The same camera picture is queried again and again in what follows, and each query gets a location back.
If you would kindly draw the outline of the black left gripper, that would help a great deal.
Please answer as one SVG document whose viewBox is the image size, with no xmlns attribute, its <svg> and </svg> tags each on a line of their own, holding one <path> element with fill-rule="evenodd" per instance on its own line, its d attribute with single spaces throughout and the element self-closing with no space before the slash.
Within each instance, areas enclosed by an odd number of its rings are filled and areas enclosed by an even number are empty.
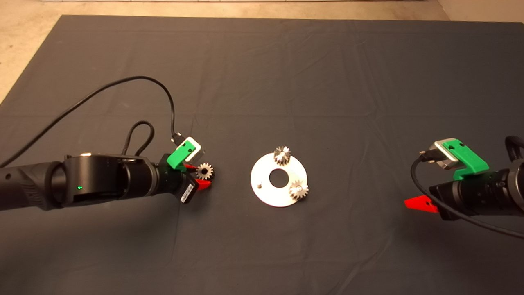
<svg viewBox="0 0 524 295">
<path fill-rule="evenodd" d="M 188 204 L 197 191 L 211 186 L 210 180 L 195 179 L 190 172 L 172 168 L 168 162 L 169 154 L 164 154 L 156 164 L 156 194 L 171 194 L 182 204 Z M 184 164 L 186 170 L 197 170 L 198 167 Z"/>
</svg>

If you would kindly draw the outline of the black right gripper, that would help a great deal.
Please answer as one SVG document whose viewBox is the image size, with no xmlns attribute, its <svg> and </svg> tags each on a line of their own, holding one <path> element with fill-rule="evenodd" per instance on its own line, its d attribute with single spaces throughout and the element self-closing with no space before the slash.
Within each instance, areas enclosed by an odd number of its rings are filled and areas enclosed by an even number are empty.
<svg viewBox="0 0 524 295">
<path fill-rule="evenodd" d="M 509 169 L 484 172 L 431 186 L 432 196 L 467 216 L 509 216 L 510 194 L 507 187 Z M 404 200 L 408 209 L 439 213 L 427 195 Z"/>
</svg>

